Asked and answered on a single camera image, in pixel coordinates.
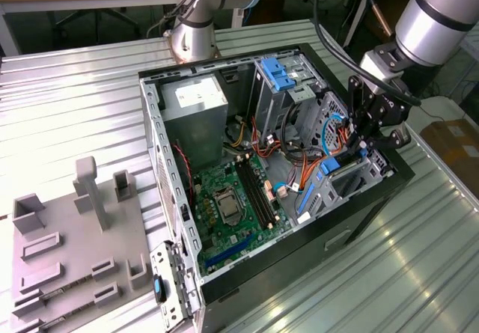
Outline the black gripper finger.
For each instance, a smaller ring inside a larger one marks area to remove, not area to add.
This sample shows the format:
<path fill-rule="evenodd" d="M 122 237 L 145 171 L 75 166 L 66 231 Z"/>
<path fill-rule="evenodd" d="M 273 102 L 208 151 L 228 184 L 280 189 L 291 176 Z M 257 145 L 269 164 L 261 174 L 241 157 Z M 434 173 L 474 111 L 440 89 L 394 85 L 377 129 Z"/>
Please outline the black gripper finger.
<path fill-rule="evenodd" d="M 395 127 L 388 135 L 382 133 L 379 126 L 366 127 L 362 130 L 363 148 L 368 150 L 399 149 L 411 141 L 411 135 L 404 125 Z"/>
<path fill-rule="evenodd" d="M 348 94 L 348 115 L 353 130 L 347 141 L 347 152 L 355 153 L 359 150 L 360 142 L 367 142 L 373 135 L 374 121 L 370 113 L 373 94 L 359 76 L 348 78 Z"/>

